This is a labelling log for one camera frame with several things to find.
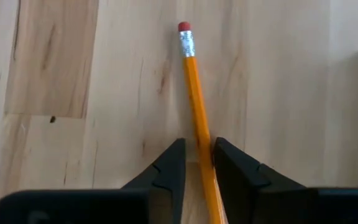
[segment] pencil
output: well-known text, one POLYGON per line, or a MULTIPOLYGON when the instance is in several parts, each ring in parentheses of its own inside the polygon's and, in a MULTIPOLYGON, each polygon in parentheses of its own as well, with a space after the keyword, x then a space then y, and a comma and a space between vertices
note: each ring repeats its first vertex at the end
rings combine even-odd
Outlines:
POLYGON ((208 206, 209 221, 210 223, 221 224, 224 223, 223 206, 212 163, 211 137, 209 135, 208 120, 198 77, 193 34, 188 22, 179 23, 178 31, 183 51, 183 69, 190 97, 190 105, 193 110, 201 178, 208 206))

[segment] pencil eraser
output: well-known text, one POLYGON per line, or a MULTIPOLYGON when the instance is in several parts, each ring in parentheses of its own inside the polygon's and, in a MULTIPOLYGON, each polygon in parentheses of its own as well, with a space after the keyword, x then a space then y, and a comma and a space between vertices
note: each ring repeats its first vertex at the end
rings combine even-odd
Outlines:
POLYGON ((189 22, 181 22, 181 23, 179 23, 179 25, 178 25, 178 31, 179 32, 188 31, 188 30, 191 30, 191 26, 190 26, 189 22))

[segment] wooden table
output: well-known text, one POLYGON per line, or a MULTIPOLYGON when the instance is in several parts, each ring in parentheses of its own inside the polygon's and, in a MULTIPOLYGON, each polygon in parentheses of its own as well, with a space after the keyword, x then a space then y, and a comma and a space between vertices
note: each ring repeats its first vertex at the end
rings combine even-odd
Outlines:
POLYGON ((0 0, 0 197, 119 188, 183 137, 182 222, 206 223, 180 21, 212 136, 307 186, 358 186, 358 1, 0 0))

